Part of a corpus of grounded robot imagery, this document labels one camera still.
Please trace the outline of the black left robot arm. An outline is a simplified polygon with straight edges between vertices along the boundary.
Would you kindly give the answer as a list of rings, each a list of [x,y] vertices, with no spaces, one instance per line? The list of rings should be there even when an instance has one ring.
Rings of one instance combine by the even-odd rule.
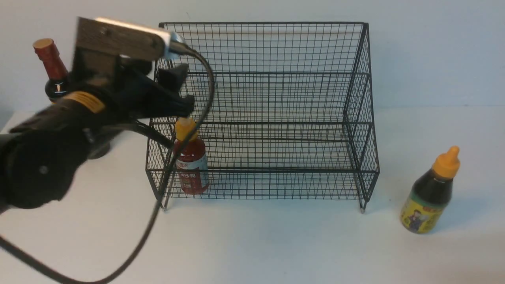
[[[187,64],[159,70],[152,80],[144,60],[116,56],[110,74],[83,57],[77,63],[68,95],[1,135],[1,212],[60,201],[78,168],[104,156],[134,120],[193,111],[194,98],[179,95]]]

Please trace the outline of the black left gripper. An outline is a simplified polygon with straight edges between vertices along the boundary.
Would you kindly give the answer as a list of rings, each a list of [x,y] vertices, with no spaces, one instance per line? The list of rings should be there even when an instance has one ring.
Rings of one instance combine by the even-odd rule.
[[[159,69],[161,89],[153,89],[147,78],[154,59],[124,51],[76,51],[71,88],[72,124],[103,127],[129,117],[188,117],[195,98],[180,94],[188,75],[188,64]]]

